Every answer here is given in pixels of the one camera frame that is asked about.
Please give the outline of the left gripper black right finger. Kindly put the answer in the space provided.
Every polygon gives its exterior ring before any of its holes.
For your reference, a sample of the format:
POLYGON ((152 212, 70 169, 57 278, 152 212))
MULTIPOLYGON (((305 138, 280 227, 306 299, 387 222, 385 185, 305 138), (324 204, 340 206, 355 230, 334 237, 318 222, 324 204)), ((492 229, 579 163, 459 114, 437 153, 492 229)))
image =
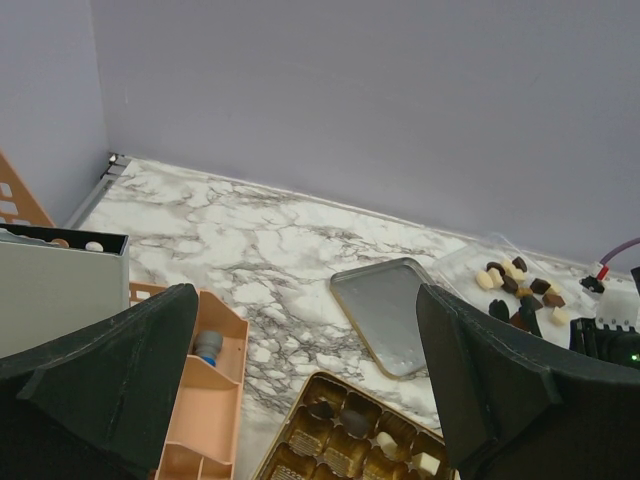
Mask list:
POLYGON ((464 479, 635 479, 639 369, 552 344, 436 285, 416 300, 450 464, 464 479))

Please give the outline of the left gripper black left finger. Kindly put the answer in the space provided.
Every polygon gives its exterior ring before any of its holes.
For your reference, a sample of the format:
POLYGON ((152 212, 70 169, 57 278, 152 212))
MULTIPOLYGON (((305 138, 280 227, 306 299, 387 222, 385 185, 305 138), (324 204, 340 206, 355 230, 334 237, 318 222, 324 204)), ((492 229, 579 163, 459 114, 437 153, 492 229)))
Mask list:
POLYGON ((157 469, 199 297, 177 284, 1 360, 4 479, 146 479, 157 469))

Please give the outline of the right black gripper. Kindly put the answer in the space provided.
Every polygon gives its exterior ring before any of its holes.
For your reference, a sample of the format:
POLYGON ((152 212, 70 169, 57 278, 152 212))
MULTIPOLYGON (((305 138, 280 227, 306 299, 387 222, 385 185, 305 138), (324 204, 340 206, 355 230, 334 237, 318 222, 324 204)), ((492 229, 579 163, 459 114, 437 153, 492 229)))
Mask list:
POLYGON ((639 333, 634 328, 599 328, 595 319, 575 319, 570 322, 569 349, 607 363, 639 369, 639 333))

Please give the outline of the dark oval chocolate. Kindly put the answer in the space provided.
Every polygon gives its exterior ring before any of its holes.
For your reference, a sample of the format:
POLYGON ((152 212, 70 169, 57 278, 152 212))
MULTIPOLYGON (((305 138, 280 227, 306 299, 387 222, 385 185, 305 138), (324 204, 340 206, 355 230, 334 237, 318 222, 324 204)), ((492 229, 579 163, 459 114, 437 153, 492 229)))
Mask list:
POLYGON ((340 422, 345 431, 354 438, 368 436, 370 424, 363 414, 352 409, 345 409, 340 413, 340 422))

